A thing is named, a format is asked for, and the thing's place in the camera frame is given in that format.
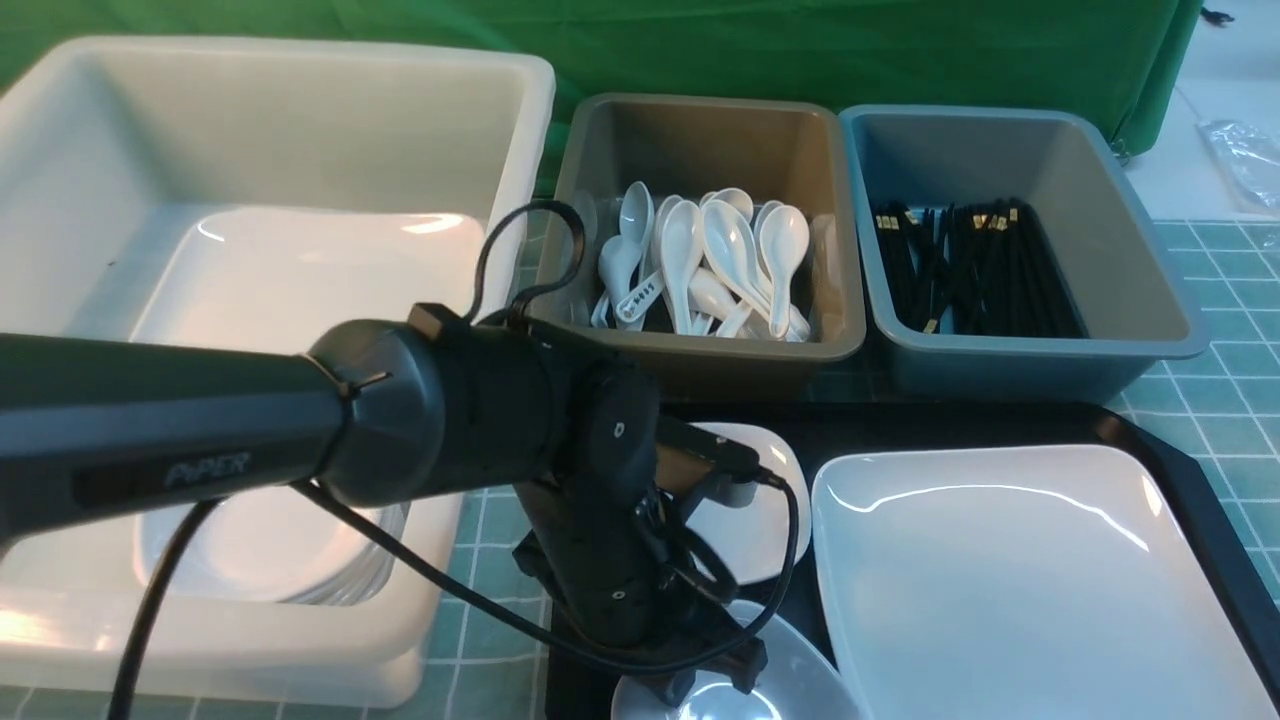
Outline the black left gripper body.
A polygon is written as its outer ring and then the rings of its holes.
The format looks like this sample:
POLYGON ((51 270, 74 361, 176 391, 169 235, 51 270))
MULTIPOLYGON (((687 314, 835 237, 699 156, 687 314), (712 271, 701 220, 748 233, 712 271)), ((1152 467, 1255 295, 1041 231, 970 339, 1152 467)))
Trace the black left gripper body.
POLYGON ((556 601, 567 625, 548 647, 616 676, 632 678, 667 705, 689 697, 699 671, 748 694, 769 657, 759 615, 727 610, 739 582, 687 525, 703 487, 767 486, 765 470, 704 471, 692 493, 662 489, 652 471, 579 471, 517 489, 532 529, 515 551, 520 569, 556 601))

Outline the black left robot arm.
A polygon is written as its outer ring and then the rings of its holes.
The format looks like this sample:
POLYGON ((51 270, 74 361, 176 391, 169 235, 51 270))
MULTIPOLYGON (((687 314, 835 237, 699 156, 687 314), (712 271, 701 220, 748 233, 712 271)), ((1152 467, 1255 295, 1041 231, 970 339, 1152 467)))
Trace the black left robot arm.
POLYGON ((177 564, 224 500, 284 486, 449 594, 579 664, 676 706, 696 671, 746 694, 768 662, 727 606, 733 575, 686 525, 709 480, 786 491, 750 448, 660 415, 620 351, 515 309, 479 324, 440 304, 355 320, 283 356, 3 337, 3 539, 188 505, 134 615, 108 715, 128 719, 177 564), (434 568, 360 515, 513 486, 520 566, 559 635, 434 568))

